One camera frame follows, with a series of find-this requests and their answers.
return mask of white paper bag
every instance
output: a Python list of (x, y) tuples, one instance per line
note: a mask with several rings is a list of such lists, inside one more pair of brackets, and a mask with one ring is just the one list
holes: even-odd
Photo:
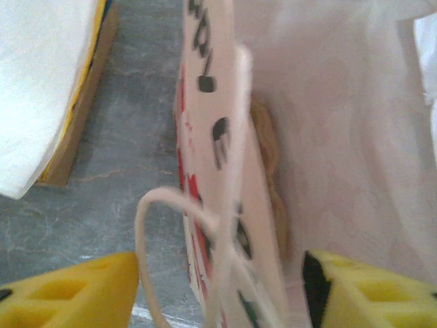
[[(294, 241), (285, 285), (252, 126), (241, 222), (256, 273), (279, 313), (286, 316), (288, 307), (297, 327), (309, 325), (300, 283), (306, 249), (437, 283), (437, 171), (414, 43), (414, 19), (435, 11), (435, 1), (235, 0), (234, 10), (230, 0), (184, 2), (175, 104), (184, 190), (222, 211), (237, 83), (230, 78), (234, 42), (243, 43), (281, 150), (278, 184)], [(192, 220), (185, 222), (191, 284), (203, 305), (209, 241)], [(222, 327), (252, 327), (242, 302), (234, 301)]]

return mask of bread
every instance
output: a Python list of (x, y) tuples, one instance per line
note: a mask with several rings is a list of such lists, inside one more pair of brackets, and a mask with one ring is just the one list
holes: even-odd
[(266, 182), (270, 201), (274, 227), (276, 230), (279, 257), (281, 261), (290, 259), (290, 223), (287, 218), (287, 209), (279, 196), (274, 182), (279, 164), (279, 145), (274, 133), (273, 122), (266, 104), (259, 96), (252, 94), (251, 116), (257, 133), (259, 151), (261, 152), (264, 169), (266, 171)]

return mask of white string handle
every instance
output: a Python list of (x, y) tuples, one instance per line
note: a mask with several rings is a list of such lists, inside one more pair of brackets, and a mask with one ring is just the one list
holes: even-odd
[[(147, 267), (145, 250), (145, 215), (150, 204), (154, 202), (161, 202), (170, 207), (193, 214), (201, 227), (205, 230), (208, 238), (211, 238), (212, 240), (216, 239), (218, 230), (216, 222), (219, 222), (219, 219), (214, 213), (209, 212), (208, 209), (202, 209), (198, 204), (189, 200), (179, 190), (174, 188), (161, 187), (153, 189), (146, 193), (138, 203), (137, 215), (135, 217), (135, 251), (137, 253), (140, 279), (143, 284), (145, 299), (154, 324), (158, 328), (171, 328), (161, 312), (161, 307), (154, 292)], [(259, 312), (262, 318), (264, 318), (272, 328), (285, 328), (285, 325), (281, 322), (274, 305), (265, 293), (264, 288), (262, 288), (262, 286), (255, 286), (248, 268), (245, 267), (242, 257), (237, 253), (235, 248), (227, 248), (227, 258), (231, 262), (232, 267), (235, 268), (237, 276), (246, 282), (249, 291), (254, 295), (254, 301), (259, 306)]]
[(251, 65), (252, 59), (249, 50), (243, 46), (236, 46), (236, 84), (234, 96), (234, 114), (231, 120), (232, 142), (229, 150), (229, 162), (225, 175), (225, 188), (223, 191), (223, 206), (220, 218), (208, 209), (202, 210), (200, 206), (184, 197), (176, 189), (157, 188), (145, 194), (138, 204), (135, 217), (135, 249), (137, 252), (140, 278), (143, 284), (145, 298), (149, 305), (150, 314), (158, 328), (170, 328), (163, 316), (158, 299), (150, 281), (147, 270), (145, 253), (145, 214), (152, 202), (163, 202), (180, 210), (193, 214), (205, 230), (208, 237), (215, 241), (215, 257), (212, 267), (212, 287), (206, 301), (205, 328), (216, 328), (217, 317), (221, 308), (222, 298), (227, 290), (227, 282), (231, 268), (235, 268), (239, 277), (249, 287), (259, 305), (261, 315), (270, 323), (272, 328), (283, 328), (277, 312), (266, 296), (263, 288), (257, 288), (252, 281), (248, 269), (243, 265), (242, 258), (234, 247), (236, 238), (236, 218), (234, 215), (234, 202), (240, 199), (242, 184), (242, 166), (244, 158), (245, 141), (249, 119), (250, 94), (251, 94)]

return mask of cardboard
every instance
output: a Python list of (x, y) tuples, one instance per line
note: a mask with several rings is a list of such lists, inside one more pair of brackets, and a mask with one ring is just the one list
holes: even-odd
[(118, 20), (119, 16), (117, 6), (113, 3), (102, 23), (91, 68), (89, 69), (88, 76), (82, 86), (79, 99), (73, 107), (72, 121), (53, 155), (53, 162), (47, 172), (46, 178), (44, 181), (37, 181), (37, 185), (57, 187), (67, 185), (71, 167), (77, 149), (79, 148), (79, 141), (81, 140), (83, 127), (85, 126), (89, 109), (91, 108), (94, 95), (96, 94), (104, 63), (108, 57), (115, 37)]

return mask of floor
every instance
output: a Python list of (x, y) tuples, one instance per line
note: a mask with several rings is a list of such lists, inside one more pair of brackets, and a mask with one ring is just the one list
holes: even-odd
[[(134, 249), (139, 198), (178, 186), (171, 114), (182, 47), (181, 0), (119, 0), (120, 22), (68, 186), (0, 197), (0, 285)], [(200, 327), (186, 271), (182, 216), (147, 220), (153, 283), (173, 327)], [(130, 327), (153, 327), (138, 290)]]

